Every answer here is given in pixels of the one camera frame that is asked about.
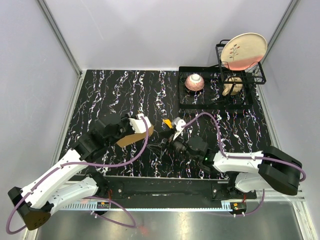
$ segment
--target beige mug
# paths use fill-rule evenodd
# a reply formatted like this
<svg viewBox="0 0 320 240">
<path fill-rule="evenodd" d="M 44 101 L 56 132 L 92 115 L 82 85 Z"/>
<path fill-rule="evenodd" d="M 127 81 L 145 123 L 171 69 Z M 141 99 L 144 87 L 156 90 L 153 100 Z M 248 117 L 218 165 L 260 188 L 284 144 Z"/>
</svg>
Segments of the beige mug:
<svg viewBox="0 0 320 240">
<path fill-rule="evenodd" d="M 236 76 L 232 76 L 232 77 L 229 77 L 227 79 L 228 82 L 232 81 L 232 82 L 241 82 L 241 78 L 240 77 L 236 77 Z M 222 95 L 223 96 L 227 96 L 232 88 L 233 84 L 229 84 L 229 83 L 225 83 L 223 85 L 223 92 L 222 92 Z M 235 86 L 233 87 L 232 89 L 232 92 L 231 92 L 231 96 L 234 96 L 236 94 L 238 94 L 241 89 L 242 89 L 243 85 L 241 83 L 239 84 L 235 84 Z"/>
</svg>

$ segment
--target metal floor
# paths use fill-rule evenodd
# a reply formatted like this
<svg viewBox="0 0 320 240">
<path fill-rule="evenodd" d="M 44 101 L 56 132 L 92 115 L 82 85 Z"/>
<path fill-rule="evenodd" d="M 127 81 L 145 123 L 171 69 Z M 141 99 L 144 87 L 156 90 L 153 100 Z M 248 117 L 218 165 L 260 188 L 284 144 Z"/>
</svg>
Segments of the metal floor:
<svg viewBox="0 0 320 240">
<path fill-rule="evenodd" d="M 249 202 L 249 210 L 257 206 Z M 59 211 L 42 226 L 37 240 L 300 240 L 303 239 L 289 202 L 265 202 L 245 218 L 206 212 L 133 212 L 138 229 L 125 228 L 88 212 Z M 123 212 L 106 217 L 130 224 Z"/>
</svg>

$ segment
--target black wire basket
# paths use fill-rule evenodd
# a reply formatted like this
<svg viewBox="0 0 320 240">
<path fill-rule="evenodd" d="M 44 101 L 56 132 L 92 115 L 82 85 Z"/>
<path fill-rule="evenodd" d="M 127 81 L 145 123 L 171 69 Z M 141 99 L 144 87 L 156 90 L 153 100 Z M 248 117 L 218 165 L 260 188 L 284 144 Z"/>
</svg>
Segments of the black wire basket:
<svg viewBox="0 0 320 240">
<path fill-rule="evenodd" d="M 218 64 L 210 67 L 180 66 L 178 76 L 178 99 L 181 110 L 238 110 L 250 109 L 254 103 L 253 90 L 257 84 L 264 84 L 266 77 L 260 62 L 254 62 L 242 71 L 228 69 L 227 62 L 221 62 L 221 53 L 229 40 L 222 40 L 215 46 Z M 187 77 L 199 74 L 204 80 L 201 91 L 190 91 L 185 86 Z M 241 81 L 229 81 L 230 77 L 239 77 Z M 232 84 L 228 95 L 223 96 L 224 84 Z M 231 95 L 236 84 L 242 84 L 241 91 Z"/>
</svg>

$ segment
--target plate with leaf design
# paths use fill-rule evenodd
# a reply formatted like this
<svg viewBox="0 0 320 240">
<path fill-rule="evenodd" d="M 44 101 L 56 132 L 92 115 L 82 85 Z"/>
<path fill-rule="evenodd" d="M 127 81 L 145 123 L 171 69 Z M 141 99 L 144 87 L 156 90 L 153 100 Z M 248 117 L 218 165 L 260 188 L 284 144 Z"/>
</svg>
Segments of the plate with leaf design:
<svg viewBox="0 0 320 240">
<path fill-rule="evenodd" d="M 222 64 L 233 71 L 246 70 L 264 57 L 268 49 L 266 39 L 258 33 L 248 32 L 231 39 L 221 53 Z"/>
</svg>

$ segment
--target cardboard piece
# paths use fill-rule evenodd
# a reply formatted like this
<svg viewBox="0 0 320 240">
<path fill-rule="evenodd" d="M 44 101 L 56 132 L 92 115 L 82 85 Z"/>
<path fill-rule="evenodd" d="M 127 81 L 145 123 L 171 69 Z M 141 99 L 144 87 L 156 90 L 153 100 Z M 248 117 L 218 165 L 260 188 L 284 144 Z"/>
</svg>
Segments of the cardboard piece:
<svg viewBox="0 0 320 240">
<path fill-rule="evenodd" d="M 154 126 L 151 125 L 148 129 L 149 137 L 154 133 Z M 116 142 L 119 147 L 123 148 L 125 146 L 128 146 L 130 144 L 133 144 L 135 142 L 138 142 L 141 139 L 144 139 L 146 137 L 146 133 L 135 133 L 132 135 L 125 136 L 124 138 L 121 138 L 119 141 Z"/>
</svg>

